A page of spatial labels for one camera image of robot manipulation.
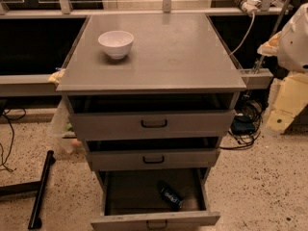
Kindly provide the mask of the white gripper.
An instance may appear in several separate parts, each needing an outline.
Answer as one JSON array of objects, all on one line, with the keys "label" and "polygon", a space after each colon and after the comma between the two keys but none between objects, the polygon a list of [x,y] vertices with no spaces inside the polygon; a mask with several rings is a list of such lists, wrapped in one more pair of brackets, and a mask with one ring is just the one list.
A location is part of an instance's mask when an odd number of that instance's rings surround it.
[{"label": "white gripper", "polygon": [[276,57],[278,64],[289,71],[308,71],[308,3],[301,5],[285,24],[281,33],[261,44],[257,53]]}]

